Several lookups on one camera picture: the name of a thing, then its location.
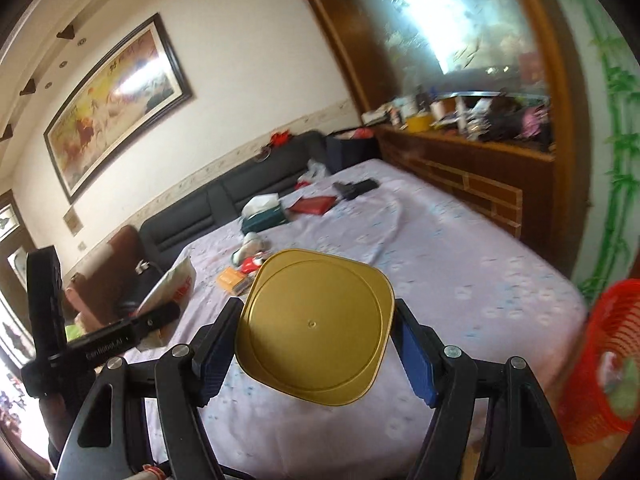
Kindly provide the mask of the floral purple tablecloth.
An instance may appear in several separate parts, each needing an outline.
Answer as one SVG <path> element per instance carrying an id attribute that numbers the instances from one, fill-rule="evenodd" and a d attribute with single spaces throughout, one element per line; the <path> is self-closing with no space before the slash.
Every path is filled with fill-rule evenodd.
<path id="1" fill-rule="evenodd" d="M 300 248 L 375 266 L 420 323 L 475 359 L 521 356 L 551 385 L 584 326 L 574 285 L 481 214 L 411 174 L 369 160 L 336 175 L 378 187 L 322 216 L 268 230 L 274 249 Z M 217 460 L 258 479 L 404 476 L 432 411 L 388 348 L 369 392 L 341 408 L 278 393 L 232 365 L 201 412 Z"/>

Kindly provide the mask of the red knot ornament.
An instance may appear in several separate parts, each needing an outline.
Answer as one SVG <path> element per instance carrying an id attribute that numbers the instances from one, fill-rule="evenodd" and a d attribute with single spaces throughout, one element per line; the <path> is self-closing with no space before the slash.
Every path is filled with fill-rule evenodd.
<path id="1" fill-rule="evenodd" d="M 270 148 L 280 148 L 291 141 L 293 135 L 288 130 L 274 132 L 270 136 L 269 146 Z"/>

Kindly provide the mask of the brown wooden chair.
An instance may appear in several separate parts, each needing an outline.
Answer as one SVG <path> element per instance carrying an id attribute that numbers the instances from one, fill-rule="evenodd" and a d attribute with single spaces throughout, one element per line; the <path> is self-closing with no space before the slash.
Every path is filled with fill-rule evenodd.
<path id="1" fill-rule="evenodd" d="M 122 317 L 122 302 L 134 286 L 136 266 L 144 257 L 138 230 L 128 224 L 78 266 L 65 287 L 65 297 L 87 332 Z"/>

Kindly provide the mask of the red white cigarette pack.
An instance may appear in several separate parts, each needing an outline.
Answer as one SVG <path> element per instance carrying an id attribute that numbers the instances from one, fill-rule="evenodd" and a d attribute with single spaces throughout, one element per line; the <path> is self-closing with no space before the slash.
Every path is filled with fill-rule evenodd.
<path id="1" fill-rule="evenodd" d="M 240 271 L 246 275 L 250 275 L 257 272 L 264 262 L 265 257 L 263 255 L 246 258 L 240 265 Z"/>

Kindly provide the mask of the dark green tissue box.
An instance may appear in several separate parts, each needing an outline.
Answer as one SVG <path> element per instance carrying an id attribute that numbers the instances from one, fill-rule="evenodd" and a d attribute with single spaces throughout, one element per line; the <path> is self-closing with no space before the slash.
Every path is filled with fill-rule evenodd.
<path id="1" fill-rule="evenodd" d="M 259 233 L 288 222 L 277 193 L 260 194 L 252 197 L 241 212 L 243 234 Z"/>

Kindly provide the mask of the bamboo painted glass panel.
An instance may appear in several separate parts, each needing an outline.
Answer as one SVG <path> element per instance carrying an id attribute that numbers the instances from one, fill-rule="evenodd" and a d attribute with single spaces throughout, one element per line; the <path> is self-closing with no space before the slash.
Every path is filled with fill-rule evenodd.
<path id="1" fill-rule="evenodd" d="M 594 304 L 639 250 L 639 63 L 600 0 L 558 1 L 589 108 L 590 206 L 573 281 Z"/>

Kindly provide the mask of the dark shopping bag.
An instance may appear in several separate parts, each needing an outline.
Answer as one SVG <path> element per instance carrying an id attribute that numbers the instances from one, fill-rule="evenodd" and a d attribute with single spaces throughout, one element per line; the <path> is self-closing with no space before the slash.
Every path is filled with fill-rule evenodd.
<path id="1" fill-rule="evenodd" d="M 380 144 L 372 128 L 338 130 L 326 136 L 326 166 L 332 174 L 381 158 Z"/>

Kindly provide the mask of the white green-trimmed sock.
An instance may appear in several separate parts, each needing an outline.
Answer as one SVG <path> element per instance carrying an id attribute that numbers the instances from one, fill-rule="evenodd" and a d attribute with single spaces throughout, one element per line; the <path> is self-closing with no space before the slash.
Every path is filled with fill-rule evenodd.
<path id="1" fill-rule="evenodd" d="M 231 256 L 234 266 L 240 266 L 247 258 L 253 258 L 258 252 L 263 252 L 269 247 L 265 239 L 255 232 L 244 235 L 241 246 Z"/>

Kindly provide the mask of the orange medicine box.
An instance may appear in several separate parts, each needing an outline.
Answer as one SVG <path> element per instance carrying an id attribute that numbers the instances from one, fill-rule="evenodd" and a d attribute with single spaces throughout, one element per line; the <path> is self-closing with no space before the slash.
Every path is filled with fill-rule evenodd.
<path id="1" fill-rule="evenodd" d="M 216 277 L 216 283 L 230 296 L 242 296 L 252 284 L 252 278 L 231 266 Z"/>

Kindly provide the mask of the dark red wallet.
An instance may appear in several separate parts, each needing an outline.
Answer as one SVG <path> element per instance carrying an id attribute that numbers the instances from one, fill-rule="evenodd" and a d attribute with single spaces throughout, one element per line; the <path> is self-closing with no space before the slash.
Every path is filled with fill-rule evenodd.
<path id="1" fill-rule="evenodd" d="M 335 195 L 301 197 L 288 207 L 292 214 L 313 214 L 314 216 L 323 216 L 332 209 L 337 203 Z"/>

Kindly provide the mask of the white paper bag red text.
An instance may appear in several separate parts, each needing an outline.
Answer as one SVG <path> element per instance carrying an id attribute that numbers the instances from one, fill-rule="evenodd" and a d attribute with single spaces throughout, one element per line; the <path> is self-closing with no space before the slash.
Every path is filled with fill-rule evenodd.
<path id="1" fill-rule="evenodd" d="M 140 307 L 137 308 L 136 315 L 142 315 L 156 310 L 163 304 L 174 302 L 178 304 L 180 313 L 175 321 L 168 325 L 153 330 L 148 336 L 145 336 L 137 350 L 140 352 L 155 350 L 165 347 L 169 344 L 171 337 L 178 327 L 180 318 L 182 317 L 186 307 L 192 296 L 196 271 L 189 256 L 180 258 L 156 283 L 148 296 L 144 298 Z"/>

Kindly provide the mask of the green fuzzy sock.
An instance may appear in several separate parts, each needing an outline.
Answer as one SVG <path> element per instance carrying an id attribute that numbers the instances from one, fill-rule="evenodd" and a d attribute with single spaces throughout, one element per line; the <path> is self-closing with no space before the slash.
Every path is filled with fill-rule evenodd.
<path id="1" fill-rule="evenodd" d="M 639 404 L 639 373 L 634 367 L 623 370 L 605 389 L 608 405 L 621 419 L 634 416 Z"/>

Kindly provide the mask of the red plastic mesh basket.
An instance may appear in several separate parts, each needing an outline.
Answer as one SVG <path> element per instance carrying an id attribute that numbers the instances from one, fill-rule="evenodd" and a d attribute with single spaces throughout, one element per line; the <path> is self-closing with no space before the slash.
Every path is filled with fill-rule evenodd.
<path id="1" fill-rule="evenodd" d="M 596 442 L 629 432 L 639 417 L 617 417 L 605 389 L 626 368 L 639 373 L 639 281 L 612 285 L 590 313 L 585 343 L 561 394 L 558 419 L 568 443 Z"/>

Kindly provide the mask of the wooden glass partition cabinet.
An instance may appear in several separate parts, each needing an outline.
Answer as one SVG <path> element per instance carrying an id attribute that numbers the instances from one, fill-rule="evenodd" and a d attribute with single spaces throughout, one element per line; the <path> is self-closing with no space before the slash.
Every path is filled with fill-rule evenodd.
<path id="1" fill-rule="evenodd" d="M 572 274 L 590 128 L 559 1 L 307 1 L 383 157 Z M 424 112 L 431 130 L 408 132 Z"/>

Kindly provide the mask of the black leather sofa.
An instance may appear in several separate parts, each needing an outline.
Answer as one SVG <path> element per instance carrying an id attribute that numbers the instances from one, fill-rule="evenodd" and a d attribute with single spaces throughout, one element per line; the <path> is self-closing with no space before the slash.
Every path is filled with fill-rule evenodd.
<path id="1" fill-rule="evenodd" d="M 293 192 L 308 162 L 326 166 L 326 136 L 317 130 L 293 136 L 280 148 L 266 148 L 146 219 L 139 229 L 143 260 L 156 263 L 162 273 L 138 275 L 120 313 L 134 312 L 187 244 L 238 218 L 250 198 Z"/>

